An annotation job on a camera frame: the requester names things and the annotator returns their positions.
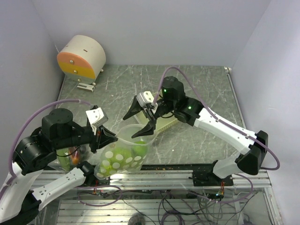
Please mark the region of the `clear bag white dots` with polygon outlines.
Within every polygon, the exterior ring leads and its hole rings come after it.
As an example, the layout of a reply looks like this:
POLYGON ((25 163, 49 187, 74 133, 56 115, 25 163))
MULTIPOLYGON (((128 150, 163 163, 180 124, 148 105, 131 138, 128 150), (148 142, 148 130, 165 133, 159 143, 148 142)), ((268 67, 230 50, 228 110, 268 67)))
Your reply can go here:
POLYGON ((123 127, 118 133, 118 140, 104 147, 95 166, 94 175, 104 180, 122 171, 137 172, 141 169, 147 153, 150 151, 158 133, 132 138, 143 128, 141 124, 123 127))

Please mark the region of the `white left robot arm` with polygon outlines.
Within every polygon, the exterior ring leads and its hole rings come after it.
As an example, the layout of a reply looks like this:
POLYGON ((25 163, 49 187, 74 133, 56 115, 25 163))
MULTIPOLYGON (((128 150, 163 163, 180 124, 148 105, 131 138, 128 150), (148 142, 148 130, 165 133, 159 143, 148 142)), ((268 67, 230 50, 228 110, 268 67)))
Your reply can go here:
POLYGON ((91 186, 95 182, 94 166, 83 161, 59 179, 31 188, 48 164, 56 160, 58 150, 88 145, 96 153, 118 140, 103 126, 108 117, 100 107, 92 107, 86 115, 87 125, 82 127, 73 121, 70 110, 54 109, 42 119, 41 127, 19 142, 12 159, 15 176, 8 175, 0 191, 2 225, 26 225, 57 197, 77 186, 91 186))

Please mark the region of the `red meat slab orange rind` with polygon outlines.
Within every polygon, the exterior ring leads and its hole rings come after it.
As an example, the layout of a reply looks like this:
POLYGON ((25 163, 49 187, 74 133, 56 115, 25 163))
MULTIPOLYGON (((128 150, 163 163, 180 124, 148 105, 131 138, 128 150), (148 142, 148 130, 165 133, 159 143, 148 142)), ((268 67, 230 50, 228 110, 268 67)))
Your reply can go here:
POLYGON ((70 155, 70 160, 73 165, 79 164, 79 161, 80 161, 79 149, 80 149, 80 147, 71 147, 68 149, 69 155, 70 155))

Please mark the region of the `green custard apple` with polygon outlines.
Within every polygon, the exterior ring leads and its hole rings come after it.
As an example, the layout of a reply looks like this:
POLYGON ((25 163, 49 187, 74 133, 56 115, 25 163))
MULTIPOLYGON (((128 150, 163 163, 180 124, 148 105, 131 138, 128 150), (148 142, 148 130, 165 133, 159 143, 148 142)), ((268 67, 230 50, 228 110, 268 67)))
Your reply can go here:
POLYGON ((134 154, 134 160, 139 161, 145 159, 148 153, 148 145, 145 141, 137 141, 135 145, 132 146, 132 152, 134 154))
POLYGON ((100 177, 108 177, 117 173, 121 168, 121 160, 118 160, 113 156, 112 158, 105 158, 100 163, 99 175, 100 177))

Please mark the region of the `clear bag orange zipper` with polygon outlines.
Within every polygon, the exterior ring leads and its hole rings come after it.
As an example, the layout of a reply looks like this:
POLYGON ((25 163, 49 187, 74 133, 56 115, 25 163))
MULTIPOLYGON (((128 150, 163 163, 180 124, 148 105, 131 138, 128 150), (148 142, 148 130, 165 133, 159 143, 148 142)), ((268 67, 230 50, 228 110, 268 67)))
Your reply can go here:
POLYGON ((48 166, 60 173, 68 173, 91 156, 88 144, 56 150, 57 158, 48 166))

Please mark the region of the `small green cabbage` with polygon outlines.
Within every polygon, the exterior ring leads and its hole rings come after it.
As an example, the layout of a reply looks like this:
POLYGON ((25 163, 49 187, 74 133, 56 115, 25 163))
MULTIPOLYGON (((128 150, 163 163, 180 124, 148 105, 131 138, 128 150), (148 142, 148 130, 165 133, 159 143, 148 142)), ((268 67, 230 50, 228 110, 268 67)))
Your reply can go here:
POLYGON ((132 157, 130 149, 117 147, 112 149, 113 157, 110 158, 111 163, 119 163, 120 165, 126 164, 126 160, 132 157))

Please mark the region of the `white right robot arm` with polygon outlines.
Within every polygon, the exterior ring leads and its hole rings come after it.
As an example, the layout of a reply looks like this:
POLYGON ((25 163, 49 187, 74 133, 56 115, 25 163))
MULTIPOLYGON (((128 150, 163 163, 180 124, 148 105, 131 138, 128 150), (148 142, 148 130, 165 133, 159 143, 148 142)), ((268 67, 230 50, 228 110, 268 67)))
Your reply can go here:
POLYGON ((132 135, 133 138, 154 134, 158 118, 172 113, 180 122, 204 129, 233 146, 238 153, 211 164, 203 164, 193 171, 191 180, 195 186, 222 185, 225 178, 234 173, 257 175, 267 153, 268 134, 257 133, 239 127, 218 116, 195 98, 186 96, 184 85, 174 76, 162 81, 162 97, 155 101, 151 92, 135 95, 124 120, 143 112, 148 123, 132 135))

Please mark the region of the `pale green perforated basket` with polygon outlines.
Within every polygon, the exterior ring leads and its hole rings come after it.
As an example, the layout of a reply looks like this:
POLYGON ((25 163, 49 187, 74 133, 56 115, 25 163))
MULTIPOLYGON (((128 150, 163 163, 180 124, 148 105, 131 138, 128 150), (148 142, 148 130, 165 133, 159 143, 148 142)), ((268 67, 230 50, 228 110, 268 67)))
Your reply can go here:
MULTIPOLYGON (((146 125, 148 123, 148 119, 144 116, 142 112, 139 112, 138 114, 134 115, 134 118, 137 120, 139 124, 146 125)), ((176 124, 178 120, 172 116, 170 118, 158 118, 156 123, 156 131, 158 133, 161 133, 174 124, 176 124)))

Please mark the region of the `green leafy vegetable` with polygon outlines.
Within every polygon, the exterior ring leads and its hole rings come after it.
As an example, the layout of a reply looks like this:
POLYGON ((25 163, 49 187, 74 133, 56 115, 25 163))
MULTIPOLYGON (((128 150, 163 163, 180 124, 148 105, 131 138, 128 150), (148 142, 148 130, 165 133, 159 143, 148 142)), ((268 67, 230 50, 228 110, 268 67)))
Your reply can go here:
POLYGON ((68 148, 57 150, 56 153, 61 168, 65 171, 69 171, 71 167, 71 163, 70 163, 70 157, 68 156, 69 155, 68 148))

